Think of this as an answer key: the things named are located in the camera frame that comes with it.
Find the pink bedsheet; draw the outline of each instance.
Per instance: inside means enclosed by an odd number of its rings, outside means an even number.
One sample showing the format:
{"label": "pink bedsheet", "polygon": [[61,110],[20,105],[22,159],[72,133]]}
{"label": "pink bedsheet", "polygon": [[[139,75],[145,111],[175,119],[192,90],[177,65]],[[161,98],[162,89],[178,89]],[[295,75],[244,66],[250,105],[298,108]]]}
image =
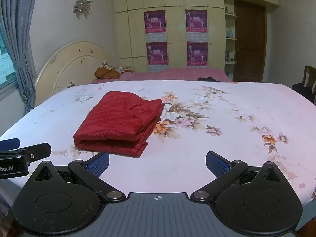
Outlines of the pink bedsheet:
{"label": "pink bedsheet", "polygon": [[96,79],[94,84],[114,82],[114,81],[130,81],[130,80],[188,80],[197,81],[198,78],[212,77],[221,82],[229,82],[229,78],[221,69],[209,68],[180,68],[180,69],[165,69],[162,72],[153,73],[130,73],[124,72],[120,79]]}

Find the metal bolt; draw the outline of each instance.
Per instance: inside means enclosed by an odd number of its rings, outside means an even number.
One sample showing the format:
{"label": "metal bolt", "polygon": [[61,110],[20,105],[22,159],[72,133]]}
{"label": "metal bolt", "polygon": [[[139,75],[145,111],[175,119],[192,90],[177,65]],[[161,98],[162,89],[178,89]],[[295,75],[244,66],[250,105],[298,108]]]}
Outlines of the metal bolt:
{"label": "metal bolt", "polygon": [[110,199],[113,199],[113,200],[117,200],[119,199],[120,197],[123,196],[123,194],[120,192],[120,191],[110,191],[107,196],[110,198]]}
{"label": "metal bolt", "polygon": [[196,191],[193,194],[193,196],[196,197],[197,199],[203,200],[203,199],[206,199],[209,196],[209,194],[206,191]]}

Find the window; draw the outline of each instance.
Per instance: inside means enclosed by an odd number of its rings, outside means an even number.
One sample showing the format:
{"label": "window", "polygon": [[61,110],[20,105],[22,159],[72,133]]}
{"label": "window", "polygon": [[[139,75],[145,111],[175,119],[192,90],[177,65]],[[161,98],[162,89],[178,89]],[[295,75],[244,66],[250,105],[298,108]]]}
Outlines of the window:
{"label": "window", "polygon": [[12,60],[0,35],[0,89],[16,80]]}

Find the crosshair marking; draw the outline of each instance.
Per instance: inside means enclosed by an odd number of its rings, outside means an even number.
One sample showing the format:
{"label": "crosshair marking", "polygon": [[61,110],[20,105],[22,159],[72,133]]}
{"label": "crosshair marking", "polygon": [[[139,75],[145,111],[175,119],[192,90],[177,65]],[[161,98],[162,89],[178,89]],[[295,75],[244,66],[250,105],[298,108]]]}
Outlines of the crosshair marking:
{"label": "crosshair marking", "polygon": [[157,200],[157,201],[159,201],[159,200],[163,199],[163,197],[157,195],[157,196],[154,197],[154,199]]}

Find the blue curtain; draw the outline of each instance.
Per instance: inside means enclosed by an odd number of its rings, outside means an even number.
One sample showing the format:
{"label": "blue curtain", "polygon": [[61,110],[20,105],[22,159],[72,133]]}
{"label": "blue curtain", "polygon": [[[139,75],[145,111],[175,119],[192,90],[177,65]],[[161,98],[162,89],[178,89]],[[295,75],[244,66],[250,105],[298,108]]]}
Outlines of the blue curtain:
{"label": "blue curtain", "polygon": [[0,0],[1,36],[16,71],[25,114],[34,107],[35,102],[32,65],[28,65],[26,59],[34,3],[35,0]]}

